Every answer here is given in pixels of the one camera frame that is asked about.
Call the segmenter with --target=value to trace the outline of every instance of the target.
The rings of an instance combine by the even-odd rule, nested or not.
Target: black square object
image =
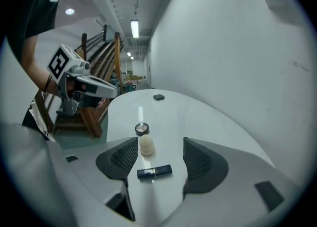
[[[54,58],[51,60],[49,64],[49,68],[56,79],[59,78],[60,74],[62,73],[63,69],[65,68],[68,62],[69,62],[69,58],[63,52],[63,50],[59,48]]]
[[[165,99],[165,96],[161,94],[154,95],[153,98],[157,101]]]

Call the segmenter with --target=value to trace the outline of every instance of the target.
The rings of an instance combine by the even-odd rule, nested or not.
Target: white table
[[[153,95],[165,99],[156,101]],[[183,161],[183,138],[210,141],[259,156],[273,163],[258,143],[231,119],[193,98],[165,90],[134,91],[114,99],[108,109],[107,141],[136,136],[134,127],[150,127],[156,153],[138,159],[129,177],[129,194],[136,223],[154,226],[165,220],[182,202],[187,178]],[[137,170],[171,165],[173,175],[140,181]]]

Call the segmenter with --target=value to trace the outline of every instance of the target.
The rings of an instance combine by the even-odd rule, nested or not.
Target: ceiling light
[[[73,13],[75,13],[75,10],[72,8],[69,8],[65,11],[66,15],[72,15]]]
[[[131,20],[131,30],[133,38],[139,37],[139,20]]]

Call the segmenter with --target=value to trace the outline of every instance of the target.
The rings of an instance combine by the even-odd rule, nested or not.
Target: black pad
[[[257,183],[254,185],[261,195],[269,212],[274,210],[284,201],[284,197],[276,190],[269,181]]]
[[[183,160],[188,174],[184,195],[208,193],[220,185],[228,174],[228,163],[223,156],[187,137],[184,137]]]
[[[107,177],[125,181],[138,158],[138,138],[133,137],[97,156],[96,165]]]
[[[76,156],[74,156],[74,155],[71,155],[71,156],[68,156],[68,157],[66,157],[66,160],[70,163],[70,162],[72,162],[72,161],[75,161],[75,160],[77,160],[78,159],[78,157],[76,157]]]
[[[153,98],[157,101],[165,99],[165,96],[161,94],[154,95]]]

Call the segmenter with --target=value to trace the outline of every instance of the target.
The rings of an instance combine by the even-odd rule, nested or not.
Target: person's arm
[[[31,80],[39,87],[41,91],[44,90],[46,82],[50,73],[36,64],[34,57],[35,46],[38,36],[27,38],[23,43],[21,65]],[[47,93],[57,95],[57,87],[54,80],[49,82]]]

